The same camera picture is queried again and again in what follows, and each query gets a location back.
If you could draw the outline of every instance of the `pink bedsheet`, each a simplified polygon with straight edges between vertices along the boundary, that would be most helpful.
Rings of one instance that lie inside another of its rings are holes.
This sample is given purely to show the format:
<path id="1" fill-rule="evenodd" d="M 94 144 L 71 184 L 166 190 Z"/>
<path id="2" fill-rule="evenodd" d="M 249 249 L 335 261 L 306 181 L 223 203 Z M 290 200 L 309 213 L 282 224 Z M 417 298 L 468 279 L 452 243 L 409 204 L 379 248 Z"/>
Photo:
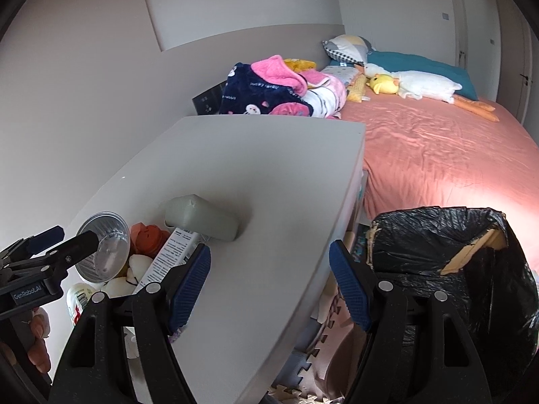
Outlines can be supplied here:
<path id="1" fill-rule="evenodd" d="M 369 217 L 420 206 L 502 211 L 530 267 L 539 270 L 539 149 L 517 120 L 496 106 L 492 123 L 431 99 L 367 93 L 342 118 L 367 125 L 364 168 Z"/>

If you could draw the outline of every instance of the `transparent bowl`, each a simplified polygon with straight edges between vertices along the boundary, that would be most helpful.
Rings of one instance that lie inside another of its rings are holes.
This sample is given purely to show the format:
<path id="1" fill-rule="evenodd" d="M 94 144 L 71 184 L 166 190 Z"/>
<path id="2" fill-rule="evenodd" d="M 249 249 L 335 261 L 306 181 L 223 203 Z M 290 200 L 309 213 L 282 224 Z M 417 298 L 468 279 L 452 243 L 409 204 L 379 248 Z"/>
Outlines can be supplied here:
<path id="1" fill-rule="evenodd" d="M 75 268 L 88 282 L 107 282 L 122 270 L 129 257 L 129 227 L 118 214 L 99 213 L 86 220 L 77 235 L 86 231 L 96 233 L 99 247 L 93 255 L 76 264 Z"/>

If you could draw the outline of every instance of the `finger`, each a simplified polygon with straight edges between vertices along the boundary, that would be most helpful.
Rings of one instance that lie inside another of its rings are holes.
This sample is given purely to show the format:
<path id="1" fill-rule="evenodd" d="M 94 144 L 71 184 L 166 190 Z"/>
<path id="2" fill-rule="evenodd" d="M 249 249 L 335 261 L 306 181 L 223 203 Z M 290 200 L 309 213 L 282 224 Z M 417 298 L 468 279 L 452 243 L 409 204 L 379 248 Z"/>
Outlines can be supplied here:
<path id="1" fill-rule="evenodd" d="M 41 315 L 38 314 L 33 317 L 30 321 L 30 329 L 36 338 L 40 339 L 43 337 L 43 333 L 45 332 L 45 320 Z"/>
<path id="2" fill-rule="evenodd" d="M 38 370 L 44 374 L 51 370 L 51 359 L 47 353 L 45 340 L 38 339 L 28 351 L 28 358 Z"/>

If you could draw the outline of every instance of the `red-orange object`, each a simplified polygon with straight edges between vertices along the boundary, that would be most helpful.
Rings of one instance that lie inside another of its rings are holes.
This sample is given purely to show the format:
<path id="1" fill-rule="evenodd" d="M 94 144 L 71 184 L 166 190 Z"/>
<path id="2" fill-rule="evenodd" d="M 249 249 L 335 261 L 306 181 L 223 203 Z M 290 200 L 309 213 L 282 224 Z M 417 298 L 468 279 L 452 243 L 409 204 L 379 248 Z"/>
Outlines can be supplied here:
<path id="1" fill-rule="evenodd" d="M 131 235 L 138 254 L 154 259 L 170 234 L 157 225 L 136 224 L 131 228 Z"/>

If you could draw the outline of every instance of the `silver screw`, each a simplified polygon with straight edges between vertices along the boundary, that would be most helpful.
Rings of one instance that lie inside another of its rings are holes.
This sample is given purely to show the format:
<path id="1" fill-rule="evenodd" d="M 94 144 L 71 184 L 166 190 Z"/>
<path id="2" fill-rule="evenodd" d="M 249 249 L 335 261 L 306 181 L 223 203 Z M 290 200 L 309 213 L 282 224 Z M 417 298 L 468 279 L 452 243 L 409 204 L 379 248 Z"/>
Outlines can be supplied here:
<path id="1" fill-rule="evenodd" d="M 447 301 L 447 293 L 445 291 L 438 290 L 435 292 L 435 298 L 440 302 Z"/>
<path id="2" fill-rule="evenodd" d="M 95 304 L 99 304 L 104 299 L 104 293 L 102 291 L 98 291 L 97 293 L 94 293 L 92 296 L 92 302 Z"/>
<path id="3" fill-rule="evenodd" d="M 146 286 L 146 291 L 150 294 L 157 293 L 159 290 L 161 290 L 161 285 L 158 282 L 153 282 Z"/>
<path id="4" fill-rule="evenodd" d="M 378 288 L 383 291 L 392 291 L 393 284 L 391 284 L 389 281 L 380 281 L 378 283 Z"/>

